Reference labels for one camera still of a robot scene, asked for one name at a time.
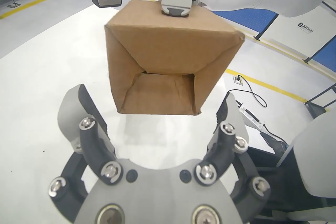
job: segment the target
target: floor outlet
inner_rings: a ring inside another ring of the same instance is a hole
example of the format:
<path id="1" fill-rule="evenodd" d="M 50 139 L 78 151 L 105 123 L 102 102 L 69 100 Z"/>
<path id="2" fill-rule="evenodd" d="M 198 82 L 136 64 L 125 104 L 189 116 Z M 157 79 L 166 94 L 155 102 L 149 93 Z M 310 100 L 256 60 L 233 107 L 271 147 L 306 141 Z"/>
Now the floor outlet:
<path id="1" fill-rule="evenodd" d="M 234 80 L 234 83 L 235 83 L 235 84 L 243 85 L 243 81 L 242 81 L 242 79 L 239 79 L 239 80 L 238 80 L 238 77 L 233 76 L 233 80 Z"/>

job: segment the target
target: power cable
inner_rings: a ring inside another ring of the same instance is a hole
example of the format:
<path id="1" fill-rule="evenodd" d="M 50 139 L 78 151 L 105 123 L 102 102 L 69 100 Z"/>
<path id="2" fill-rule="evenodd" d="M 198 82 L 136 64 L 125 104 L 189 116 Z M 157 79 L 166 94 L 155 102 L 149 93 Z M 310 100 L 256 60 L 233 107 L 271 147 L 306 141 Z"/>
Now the power cable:
<path id="1" fill-rule="evenodd" d="M 231 90 L 229 90 L 228 92 L 231 92 L 231 91 L 242 91 L 242 92 L 251 93 L 251 94 L 253 95 L 254 99 L 256 99 L 256 101 L 258 102 L 258 104 L 261 105 L 262 107 L 265 107 L 265 108 L 266 108 L 266 107 L 267 107 L 267 103 L 266 103 L 266 101 L 264 100 L 264 98 L 261 97 L 260 95 L 256 94 L 256 93 L 254 93 L 253 90 L 252 90 L 252 88 L 251 88 L 251 86 L 250 86 L 250 84 L 247 82 L 247 80 L 246 80 L 243 76 L 238 75 L 238 76 L 237 76 L 237 80 L 240 80 L 240 78 L 243 78 L 243 80 L 247 83 L 248 87 L 250 88 L 250 91 L 247 91 L 247 90 L 241 90 L 241 89 L 231 89 Z M 265 104 L 262 104 L 262 103 L 257 99 L 256 96 L 259 97 Z"/>
<path id="2" fill-rule="evenodd" d="M 257 101 L 262 107 L 266 108 L 266 107 L 267 107 L 267 103 L 266 103 L 266 101 L 264 100 L 264 98 L 261 97 L 260 95 L 256 94 L 256 93 L 254 93 L 253 90 L 252 90 L 252 88 L 251 88 L 251 86 L 250 86 L 250 84 L 248 83 L 248 81 L 247 81 L 243 76 L 238 75 L 238 76 L 237 76 L 237 80 L 240 80 L 240 78 L 243 78 L 243 80 L 247 83 L 248 87 L 250 88 L 250 91 L 242 90 L 242 89 L 231 89 L 231 90 L 229 90 L 228 92 L 231 92 L 231 91 L 241 91 L 241 92 L 251 93 L 251 94 L 253 95 L 253 97 L 256 99 L 256 101 Z M 262 103 L 257 99 L 257 97 L 259 97 L 265 104 L 262 104 Z M 275 135 L 275 134 L 271 133 L 271 132 L 269 131 L 269 129 L 266 127 L 265 124 L 264 124 L 263 126 L 265 127 L 265 129 L 267 130 L 267 132 L 268 132 L 269 134 L 275 136 L 276 138 L 280 139 L 280 140 L 283 141 L 285 144 L 287 144 L 287 142 L 286 142 L 283 138 L 281 138 L 281 137 L 278 136 L 278 135 Z"/>
<path id="3" fill-rule="evenodd" d="M 266 129 L 266 131 L 267 131 L 268 133 L 270 133 L 271 135 L 277 137 L 278 139 L 280 139 L 281 141 L 283 141 L 285 144 L 287 144 L 287 142 L 286 142 L 284 139 L 282 139 L 280 136 L 271 133 L 271 132 L 268 130 L 268 128 L 266 127 L 265 124 L 264 124 L 264 127 L 265 127 L 265 129 Z"/>

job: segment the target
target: floor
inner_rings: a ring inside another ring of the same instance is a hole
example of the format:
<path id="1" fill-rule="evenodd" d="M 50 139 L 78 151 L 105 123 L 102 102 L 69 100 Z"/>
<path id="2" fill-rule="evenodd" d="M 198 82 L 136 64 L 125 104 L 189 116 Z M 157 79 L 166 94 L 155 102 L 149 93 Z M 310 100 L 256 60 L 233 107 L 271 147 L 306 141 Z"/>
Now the floor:
<path id="1" fill-rule="evenodd" d="M 36 0 L 15 1 L 23 6 Z M 10 0 L 0 0 L 0 15 L 10 11 L 6 7 L 10 3 Z M 165 150 L 160 155 L 161 159 L 166 166 L 171 167 L 185 159 L 174 152 L 188 146 L 189 156 L 198 157 L 201 155 L 199 142 L 207 140 L 204 139 L 203 131 L 197 128 L 198 120 L 192 121 L 195 135 L 190 138 L 181 137 L 186 127 L 178 125 L 171 127 L 175 128 L 174 132 L 167 131 L 169 136 L 173 135 L 169 141 L 167 138 L 162 139 L 159 133 L 140 138 L 131 133 L 120 134 L 121 131 L 130 130 L 130 124 L 127 123 L 134 121 L 136 116 L 125 116 L 117 121 L 117 113 L 112 109 L 112 98 L 106 101 L 106 96 L 110 94 L 104 34 L 100 26 L 111 17 L 109 10 L 104 9 L 102 13 L 93 6 L 89 8 L 91 13 L 61 22 L 91 4 L 91 0 L 47 0 L 0 19 L 0 99 L 3 104 L 0 115 L 1 121 L 5 123 L 0 149 L 2 157 L 7 157 L 0 182 L 5 184 L 10 181 L 5 191 L 8 195 L 12 194 L 9 200 L 0 200 L 1 207 L 7 208 L 7 212 L 2 215 L 4 223 L 13 223 L 16 214 L 14 208 L 18 206 L 23 208 L 22 213 L 41 221 L 43 219 L 44 223 L 63 223 L 43 194 L 48 182 L 71 154 L 68 142 L 58 131 L 56 115 L 64 93 L 78 83 L 85 83 L 103 117 L 112 127 L 116 147 L 122 147 L 120 155 L 136 163 L 157 167 L 157 164 L 151 165 L 150 158 L 156 154 L 157 146 L 163 144 Z M 91 20 L 87 19 L 88 15 L 93 15 Z M 90 34 L 85 33 L 90 26 L 95 29 Z M 249 93 L 235 91 L 236 99 L 264 121 L 270 131 L 288 143 L 312 120 L 300 100 L 310 99 L 334 83 L 304 64 L 248 38 L 220 81 L 226 90 L 248 90 L 246 84 L 240 86 L 233 82 L 232 76 L 236 74 L 243 74 L 251 81 L 253 91 L 266 100 L 268 107 L 261 107 Z M 203 110 L 204 115 L 207 113 L 207 109 Z M 140 140 L 136 146 L 134 137 Z M 145 160 L 137 161 L 139 156 L 134 154 L 139 153 Z M 29 169 L 24 175 L 27 176 L 27 184 L 33 186 L 33 196 L 28 199 L 30 202 L 36 201 L 37 205 L 24 204 L 26 186 L 22 183 L 20 168 L 27 169 L 27 165 Z"/>

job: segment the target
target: printed logo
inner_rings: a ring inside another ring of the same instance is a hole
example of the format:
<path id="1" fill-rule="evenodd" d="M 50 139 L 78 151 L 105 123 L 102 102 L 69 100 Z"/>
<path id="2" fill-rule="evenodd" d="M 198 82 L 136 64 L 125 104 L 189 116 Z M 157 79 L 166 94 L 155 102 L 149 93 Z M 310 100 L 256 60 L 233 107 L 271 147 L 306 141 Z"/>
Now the printed logo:
<path id="1" fill-rule="evenodd" d="M 304 25 L 303 23 L 299 23 L 297 26 L 299 27 L 300 30 L 302 30 L 306 33 L 312 33 L 313 32 L 313 30 L 310 27 Z"/>

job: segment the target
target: cardboard box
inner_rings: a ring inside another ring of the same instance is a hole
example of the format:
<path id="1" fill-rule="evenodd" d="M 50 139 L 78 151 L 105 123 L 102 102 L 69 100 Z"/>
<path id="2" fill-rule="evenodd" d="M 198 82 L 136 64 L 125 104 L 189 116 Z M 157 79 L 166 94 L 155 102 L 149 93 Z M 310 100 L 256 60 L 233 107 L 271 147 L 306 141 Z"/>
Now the cardboard box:
<path id="1" fill-rule="evenodd" d="M 125 114 L 198 115 L 245 35 L 203 7 L 186 18 L 131 1 L 106 25 L 111 91 Z"/>

